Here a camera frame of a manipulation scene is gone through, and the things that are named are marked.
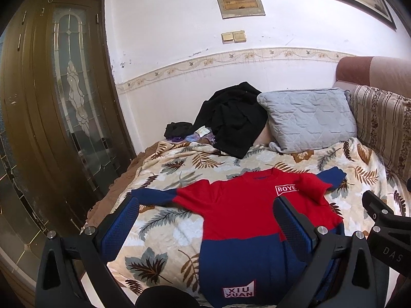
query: light switch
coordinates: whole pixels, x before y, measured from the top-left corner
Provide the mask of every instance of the light switch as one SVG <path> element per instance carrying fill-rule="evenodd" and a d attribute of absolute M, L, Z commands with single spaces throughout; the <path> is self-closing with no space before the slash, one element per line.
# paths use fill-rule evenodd
<path fill-rule="evenodd" d="M 223 44 L 234 42 L 234 36 L 232 32 L 224 32 L 223 34 L 221 34 L 221 38 L 223 40 Z"/>
<path fill-rule="evenodd" d="M 247 41 L 244 30 L 233 32 L 234 42 L 244 43 Z"/>

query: brown door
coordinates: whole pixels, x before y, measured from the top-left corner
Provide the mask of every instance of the brown door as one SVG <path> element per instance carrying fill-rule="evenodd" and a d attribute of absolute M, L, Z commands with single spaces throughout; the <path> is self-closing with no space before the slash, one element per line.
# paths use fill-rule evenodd
<path fill-rule="evenodd" d="M 18 37 L 19 49 L 3 66 L 6 126 L 34 211 L 49 228 L 76 232 L 133 156 L 107 69 L 101 0 L 22 7 L 24 25 L 15 16 L 7 43 Z"/>

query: metal screw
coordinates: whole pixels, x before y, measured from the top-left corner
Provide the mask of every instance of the metal screw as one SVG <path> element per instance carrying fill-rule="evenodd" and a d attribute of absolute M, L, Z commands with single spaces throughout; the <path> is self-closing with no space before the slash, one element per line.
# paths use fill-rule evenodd
<path fill-rule="evenodd" d="M 357 236 L 360 240 L 362 240 L 362 239 L 365 237 L 363 232 L 356 232 L 356 236 Z"/>
<path fill-rule="evenodd" d="M 57 233 L 55 232 L 55 230 L 50 230 L 50 231 L 47 233 L 47 238 L 48 238 L 49 240 L 52 240 L 53 238 L 56 237 L 56 235 L 57 235 Z"/>
<path fill-rule="evenodd" d="M 89 226 L 84 230 L 84 233 L 86 235 L 93 235 L 95 233 L 95 231 L 96 231 L 96 227 Z"/>
<path fill-rule="evenodd" d="M 325 228 L 324 226 L 318 227 L 318 228 L 317 228 L 317 231 L 318 231 L 320 234 L 322 234 L 322 235 L 325 235 L 325 234 L 328 233 L 328 229 Z"/>

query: brown headboard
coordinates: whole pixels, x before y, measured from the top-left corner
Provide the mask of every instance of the brown headboard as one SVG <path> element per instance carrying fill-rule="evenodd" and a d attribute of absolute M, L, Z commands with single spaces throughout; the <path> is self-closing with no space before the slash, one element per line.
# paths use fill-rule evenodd
<path fill-rule="evenodd" d="M 337 66 L 337 81 L 373 86 L 411 98 L 411 61 L 384 56 L 346 56 Z"/>

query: wallpaper border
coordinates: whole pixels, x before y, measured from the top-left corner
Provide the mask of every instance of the wallpaper border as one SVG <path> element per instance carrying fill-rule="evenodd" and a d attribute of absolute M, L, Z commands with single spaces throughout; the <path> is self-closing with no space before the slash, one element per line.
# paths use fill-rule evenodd
<path fill-rule="evenodd" d="M 116 84 L 116 89 L 118 94 L 127 93 L 131 90 L 174 76 L 235 63 L 273 60 L 313 60 L 337 63 L 345 56 L 354 55 L 337 51 L 298 47 L 270 47 L 229 51 L 193 58 L 156 69 L 130 81 Z"/>

